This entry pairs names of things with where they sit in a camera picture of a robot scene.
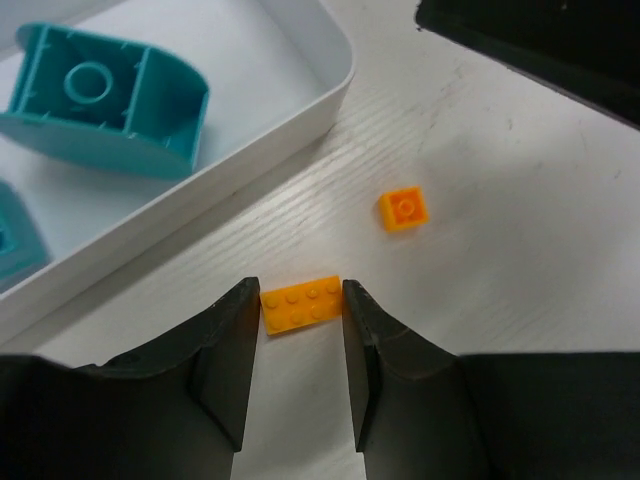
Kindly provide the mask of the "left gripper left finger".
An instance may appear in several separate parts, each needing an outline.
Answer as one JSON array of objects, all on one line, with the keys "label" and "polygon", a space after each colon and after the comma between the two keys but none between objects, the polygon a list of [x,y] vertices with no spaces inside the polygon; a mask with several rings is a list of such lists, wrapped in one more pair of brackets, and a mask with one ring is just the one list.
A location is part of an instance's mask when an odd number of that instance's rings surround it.
[{"label": "left gripper left finger", "polygon": [[260,285],[103,365],[1,359],[5,479],[227,479],[244,438]]}]

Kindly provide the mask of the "orange lego plate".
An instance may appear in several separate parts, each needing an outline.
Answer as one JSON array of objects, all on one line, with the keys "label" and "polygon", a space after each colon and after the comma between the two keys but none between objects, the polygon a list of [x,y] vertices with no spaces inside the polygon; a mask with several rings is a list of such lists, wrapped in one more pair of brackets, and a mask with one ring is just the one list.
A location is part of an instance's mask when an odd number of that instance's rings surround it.
[{"label": "orange lego plate", "polygon": [[339,276],[316,279],[260,294],[268,335],[332,320],[342,314]]}]

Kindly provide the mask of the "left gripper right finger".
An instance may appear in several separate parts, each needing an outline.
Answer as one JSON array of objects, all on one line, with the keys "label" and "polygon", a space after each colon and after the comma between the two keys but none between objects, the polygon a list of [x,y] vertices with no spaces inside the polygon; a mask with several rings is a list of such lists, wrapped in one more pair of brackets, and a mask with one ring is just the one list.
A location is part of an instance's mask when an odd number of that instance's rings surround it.
[{"label": "left gripper right finger", "polygon": [[457,356],[343,284],[356,450],[370,479],[635,479],[635,352]]}]

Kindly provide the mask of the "small orange square lego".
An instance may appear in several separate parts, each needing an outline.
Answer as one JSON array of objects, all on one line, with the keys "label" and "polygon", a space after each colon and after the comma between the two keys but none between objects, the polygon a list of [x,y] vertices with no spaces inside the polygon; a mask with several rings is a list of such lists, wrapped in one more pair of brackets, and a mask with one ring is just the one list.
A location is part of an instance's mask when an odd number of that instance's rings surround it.
[{"label": "small orange square lego", "polygon": [[387,232],[415,228],[430,221],[422,189],[412,186],[383,193],[378,199],[383,227]]}]

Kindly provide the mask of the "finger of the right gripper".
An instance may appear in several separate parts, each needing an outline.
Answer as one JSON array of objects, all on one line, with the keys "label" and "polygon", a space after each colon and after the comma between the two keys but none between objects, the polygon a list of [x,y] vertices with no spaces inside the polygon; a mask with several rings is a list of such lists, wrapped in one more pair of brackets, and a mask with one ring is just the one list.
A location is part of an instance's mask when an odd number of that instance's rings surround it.
[{"label": "finger of the right gripper", "polygon": [[415,22],[610,118],[639,126],[636,1],[422,1]]}]

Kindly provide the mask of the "teal sloped lego brick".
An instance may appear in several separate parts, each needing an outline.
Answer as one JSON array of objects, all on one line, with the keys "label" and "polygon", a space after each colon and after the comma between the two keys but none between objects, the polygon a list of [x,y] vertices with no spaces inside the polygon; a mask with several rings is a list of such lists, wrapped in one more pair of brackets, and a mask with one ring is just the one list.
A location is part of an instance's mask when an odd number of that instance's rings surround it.
[{"label": "teal sloped lego brick", "polygon": [[16,32],[24,51],[1,132],[88,168],[192,174],[209,100],[204,77],[155,46],[51,23]]}]

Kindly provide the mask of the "white compartment tray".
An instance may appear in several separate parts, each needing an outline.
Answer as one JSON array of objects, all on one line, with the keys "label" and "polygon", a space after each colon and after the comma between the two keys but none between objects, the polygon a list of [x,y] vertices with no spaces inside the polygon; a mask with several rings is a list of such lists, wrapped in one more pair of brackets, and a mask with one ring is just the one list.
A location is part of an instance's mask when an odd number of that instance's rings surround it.
[{"label": "white compartment tray", "polygon": [[7,1],[1,114],[24,59],[16,32],[39,22],[165,50],[204,77],[209,100],[194,170],[177,180],[74,165],[1,132],[1,182],[51,257],[1,292],[3,341],[326,134],[355,70],[321,1]]}]

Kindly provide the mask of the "small teal lego brick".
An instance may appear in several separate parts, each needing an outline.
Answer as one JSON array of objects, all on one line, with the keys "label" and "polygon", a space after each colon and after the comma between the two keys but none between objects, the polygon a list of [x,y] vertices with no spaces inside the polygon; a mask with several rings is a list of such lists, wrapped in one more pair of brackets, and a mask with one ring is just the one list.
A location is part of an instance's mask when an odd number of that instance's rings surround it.
[{"label": "small teal lego brick", "polygon": [[1,292],[50,262],[49,250],[17,192],[1,182]]}]

